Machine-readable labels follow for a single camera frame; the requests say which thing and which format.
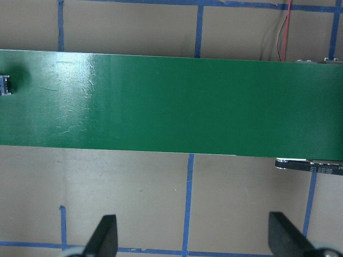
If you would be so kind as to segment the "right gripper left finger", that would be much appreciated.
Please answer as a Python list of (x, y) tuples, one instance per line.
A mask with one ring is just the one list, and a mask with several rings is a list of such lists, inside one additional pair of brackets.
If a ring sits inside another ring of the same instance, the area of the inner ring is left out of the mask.
[(112, 256), (118, 250), (116, 215), (105, 215), (83, 250), (83, 256)]

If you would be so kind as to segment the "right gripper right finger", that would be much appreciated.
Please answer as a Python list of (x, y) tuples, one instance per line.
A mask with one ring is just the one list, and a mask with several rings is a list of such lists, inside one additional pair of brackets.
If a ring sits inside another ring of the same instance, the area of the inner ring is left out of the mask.
[(273, 256), (325, 256), (282, 212), (269, 212), (269, 248)]

